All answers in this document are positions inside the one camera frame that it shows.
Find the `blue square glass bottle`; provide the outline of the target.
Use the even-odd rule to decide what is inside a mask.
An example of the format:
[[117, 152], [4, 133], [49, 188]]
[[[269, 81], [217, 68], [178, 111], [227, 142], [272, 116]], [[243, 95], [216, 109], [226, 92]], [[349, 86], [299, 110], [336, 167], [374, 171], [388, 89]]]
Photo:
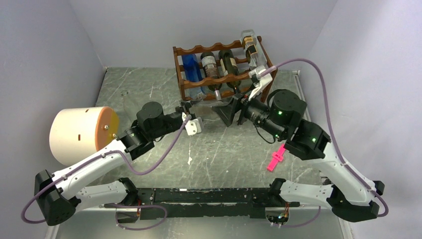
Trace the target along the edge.
[[[181, 57], [186, 80], [193, 83], [201, 81], [203, 78], [196, 54], [186, 54]], [[189, 88], [189, 96], [199, 101], [206, 97], [201, 87]]]

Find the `labelled green wine bottle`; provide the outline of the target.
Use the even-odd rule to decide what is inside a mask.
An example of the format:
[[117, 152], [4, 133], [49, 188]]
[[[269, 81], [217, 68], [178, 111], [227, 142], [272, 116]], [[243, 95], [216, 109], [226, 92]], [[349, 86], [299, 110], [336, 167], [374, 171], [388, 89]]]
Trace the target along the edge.
[[[217, 67], [215, 56], [212, 52], [204, 52], [200, 56], [203, 70], [207, 78], [219, 79], [219, 70]], [[222, 100], [220, 89], [222, 84], [208, 85], [207, 88], [214, 92], [215, 98], [218, 101]]]

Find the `dark green wine bottle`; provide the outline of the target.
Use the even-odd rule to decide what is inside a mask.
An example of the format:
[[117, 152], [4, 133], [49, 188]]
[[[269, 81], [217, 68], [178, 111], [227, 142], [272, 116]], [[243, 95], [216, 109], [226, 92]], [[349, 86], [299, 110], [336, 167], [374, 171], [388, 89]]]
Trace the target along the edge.
[[[229, 49], [221, 50], [218, 53], [218, 57], [220, 60], [220, 65], [221, 65], [224, 76], [229, 75], [229, 74], [233, 74], [235, 76], [239, 75], [238, 66], [235, 61], [233, 52], [231, 50]], [[227, 82], [227, 85], [233, 90], [235, 94], [240, 93], [240, 84], [241, 84], [241, 81]]]

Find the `clear square liquor bottle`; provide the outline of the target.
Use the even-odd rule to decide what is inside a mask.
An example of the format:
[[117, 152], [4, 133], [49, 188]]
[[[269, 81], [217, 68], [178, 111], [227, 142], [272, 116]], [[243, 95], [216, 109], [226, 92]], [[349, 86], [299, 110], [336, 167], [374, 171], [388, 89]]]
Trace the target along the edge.
[[249, 69], [253, 70], [259, 66], [266, 66], [267, 59], [264, 55], [261, 43], [254, 30], [244, 30], [241, 32], [240, 42], [245, 53]]

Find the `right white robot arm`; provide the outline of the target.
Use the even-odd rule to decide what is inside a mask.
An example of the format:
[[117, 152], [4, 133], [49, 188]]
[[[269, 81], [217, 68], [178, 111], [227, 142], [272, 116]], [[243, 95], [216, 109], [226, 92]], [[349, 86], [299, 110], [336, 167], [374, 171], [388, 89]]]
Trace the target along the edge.
[[239, 114], [238, 124], [249, 120], [257, 128], [271, 134], [274, 141], [283, 141], [284, 149], [322, 172], [329, 185], [309, 185], [286, 179], [275, 179], [269, 189], [269, 201], [274, 206], [305, 203], [330, 209], [348, 222], [362, 222], [379, 217], [375, 197], [381, 196], [381, 181], [364, 179], [336, 152], [330, 136], [316, 123], [303, 118], [307, 103], [290, 90], [272, 92], [263, 103], [249, 100], [245, 94], [233, 96], [230, 102], [214, 106], [226, 126]]

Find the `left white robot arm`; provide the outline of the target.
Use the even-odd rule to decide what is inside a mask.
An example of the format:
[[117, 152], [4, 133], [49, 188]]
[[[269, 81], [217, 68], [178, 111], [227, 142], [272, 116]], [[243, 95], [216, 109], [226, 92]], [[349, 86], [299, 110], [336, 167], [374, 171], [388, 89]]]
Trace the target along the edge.
[[188, 135], [202, 132], [203, 120], [190, 112], [191, 106], [191, 101], [182, 102], [166, 115], [160, 103], [148, 102], [137, 112], [131, 127], [103, 149], [63, 170], [39, 172], [32, 201], [38, 204], [43, 221], [55, 226], [79, 211], [99, 205], [141, 207], [138, 190], [130, 179], [97, 186], [92, 186], [92, 182], [123, 164], [131, 166], [167, 134], [179, 137], [183, 131]]

